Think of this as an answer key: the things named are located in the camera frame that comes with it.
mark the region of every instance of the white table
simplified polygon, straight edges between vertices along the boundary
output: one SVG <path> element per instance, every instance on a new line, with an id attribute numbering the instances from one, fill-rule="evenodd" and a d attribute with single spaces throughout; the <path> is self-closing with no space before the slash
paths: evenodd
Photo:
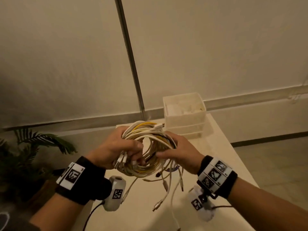
<path id="1" fill-rule="evenodd" d="M 164 119 L 153 120 L 156 123 L 163 123 Z M 227 138 L 210 114 L 207 114 L 205 132 L 200 139 L 190 140 L 190 142 L 203 155 L 211 155 L 221 158 L 228 163 L 239 175 L 239 177 L 256 185 L 251 174 L 228 142 Z M 134 177 L 128 177 L 117 170 L 108 170 L 106 178 L 112 175 L 122 176 L 126 182 L 126 188 L 132 183 Z M 178 180 L 178 174 L 172 174 L 173 190 Z M 175 192 L 173 206 L 177 219 L 179 220 L 182 231 L 187 230 L 254 230 L 241 215 L 233 208 L 219 208 L 210 222 L 203 222 L 198 219 L 197 213 L 191 203 L 186 199 L 187 192 L 197 181 L 197 176 L 184 171 L 183 182 L 184 192 L 178 187 Z M 133 185 L 125 202 L 115 212 L 106 212 L 103 207 L 99 207 L 92 214 L 87 231 L 96 230 L 125 230 L 125 231 L 175 231 L 176 226 L 170 213 L 170 195 L 160 208 L 152 212 L 153 206 L 165 194 L 164 187 L 160 181 L 144 182 L 138 179 Z M 229 205 L 224 198 L 212 200 L 214 205 Z"/>

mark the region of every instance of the floor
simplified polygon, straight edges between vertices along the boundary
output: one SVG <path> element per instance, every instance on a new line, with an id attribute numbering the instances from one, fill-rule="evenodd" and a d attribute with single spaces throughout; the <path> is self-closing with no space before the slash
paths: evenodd
<path id="1" fill-rule="evenodd" d="M 308 137 L 234 149 L 261 189 L 308 210 Z"/>

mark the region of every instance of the black cable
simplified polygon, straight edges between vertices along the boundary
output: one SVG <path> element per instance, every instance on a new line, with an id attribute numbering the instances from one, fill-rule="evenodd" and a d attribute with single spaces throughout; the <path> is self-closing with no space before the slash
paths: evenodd
<path id="1" fill-rule="evenodd" d="M 214 206 L 214 207 L 212 207 L 212 209 L 216 209 L 216 208 L 233 208 L 233 207 L 232 207 L 232 206 L 228 206 L 228 205 Z"/>
<path id="2" fill-rule="evenodd" d="M 84 224 L 84 227 L 83 227 L 83 230 L 82 231 L 85 231 L 86 230 L 86 226 L 87 226 L 87 223 L 90 219 L 90 216 L 92 215 L 92 213 L 95 211 L 95 209 L 97 209 L 99 206 L 103 205 L 104 204 L 104 201 L 101 202 L 100 204 L 98 204 L 90 213 L 90 215 L 88 216 L 87 220 L 86 220 L 86 223 Z"/>

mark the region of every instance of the cable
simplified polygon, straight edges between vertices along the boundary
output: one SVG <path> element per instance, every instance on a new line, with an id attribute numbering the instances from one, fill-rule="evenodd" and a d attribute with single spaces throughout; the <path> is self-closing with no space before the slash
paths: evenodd
<path id="1" fill-rule="evenodd" d="M 99 206 L 101 206 L 101 205 L 103 205 L 103 204 L 104 204 L 104 201 L 102 201 L 100 204 L 98 204 L 98 205 L 91 211 L 90 215 L 88 216 L 88 218 L 87 218 L 87 220 L 86 220 L 86 223 L 85 223 L 84 226 L 83 226 L 82 231 L 85 231 L 85 230 L 86 230 L 86 226 L 87 226 L 87 224 L 88 224 L 88 221 L 89 221 L 89 219 L 90 219 L 92 213 L 95 211 L 95 209 L 97 209 Z"/>
<path id="2" fill-rule="evenodd" d="M 232 206 L 228 206 L 228 205 L 222 205 L 222 206 L 214 206 L 212 207 L 212 209 L 216 209 L 216 208 L 233 208 Z"/>
<path id="3" fill-rule="evenodd" d="M 178 228 L 177 230 L 180 230 L 179 222 L 177 221 L 173 212 L 172 202 L 175 190 L 177 189 L 179 184 L 181 184 L 181 188 L 183 190 L 182 175 L 184 169 L 182 167 L 182 172 L 181 172 L 177 163 L 175 163 L 175 161 L 172 159 L 159 159 L 156 157 L 156 152 L 158 151 L 165 151 L 167 149 L 176 148 L 176 143 L 168 134 L 163 132 L 163 127 L 164 124 L 156 124 L 154 122 L 147 122 L 147 121 L 137 121 L 133 123 L 129 128 L 127 128 L 122 135 L 122 139 L 142 140 L 144 138 L 149 138 L 150 146 L 143 153 L 142 156 L 146 163 L 145 165 L 139 165 L 136 161 L 131 161 L 130 157 L 127 156 L 127 153 L 123 151 L 119 156 L 119 158 L 114 162 L 114 168 L 116 168 L 118 171 L 127 176 L 136 177 L 136 179 L 133 181 L 133 183 L 130 185 L 125 195 L 123 196 L 122 202 L 124 202 L 132 185 L 138 178 L 145 178 L 159 171 L 158 175 L 161 176 L 160 179 L 156 180 L 143 179 L 146 182 L 162 181 L 163 186 L 166 190 L 165 196 L 155 204 L 153 211 L 158 209 L 160 205 L 167 198 L 171 188 L 172 172 L 178 170 L 180 178 L 171 195 L 171 213 L 177 225 Z M 168 174 L 167 176 L 164 177 L 163 171 L 167 171 L 167 169 L 168 169 Z"/>

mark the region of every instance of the plastic storage box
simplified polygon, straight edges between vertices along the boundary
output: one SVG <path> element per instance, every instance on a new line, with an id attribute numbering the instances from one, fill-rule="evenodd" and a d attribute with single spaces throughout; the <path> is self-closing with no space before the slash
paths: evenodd
<path id="1" fill-rule="evenodd" d="M 163 97 L 166 129 L 187 139 L 200 138 L 206 108 L 198 93 Z"/>

